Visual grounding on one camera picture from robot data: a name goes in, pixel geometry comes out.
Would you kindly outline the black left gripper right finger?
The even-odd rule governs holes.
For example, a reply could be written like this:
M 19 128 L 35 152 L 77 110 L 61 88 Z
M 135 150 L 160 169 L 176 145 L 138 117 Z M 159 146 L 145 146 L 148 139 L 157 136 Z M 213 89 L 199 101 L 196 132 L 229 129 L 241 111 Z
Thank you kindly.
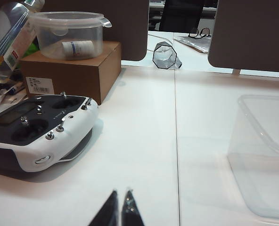
M 131 188 L 128 188 L 126 191 L 121 211 L 121 225 L 144 226 L 144 222 L 132 192 L 133 190 Z

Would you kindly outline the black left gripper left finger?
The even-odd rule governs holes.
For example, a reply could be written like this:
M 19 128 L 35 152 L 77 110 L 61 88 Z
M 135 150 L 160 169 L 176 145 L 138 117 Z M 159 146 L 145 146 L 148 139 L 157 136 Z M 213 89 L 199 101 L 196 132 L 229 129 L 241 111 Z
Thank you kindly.
M 113 190 L 100 210 L 97 212 L 90 226 L 117 226 L 118 225 L 118 197 Z

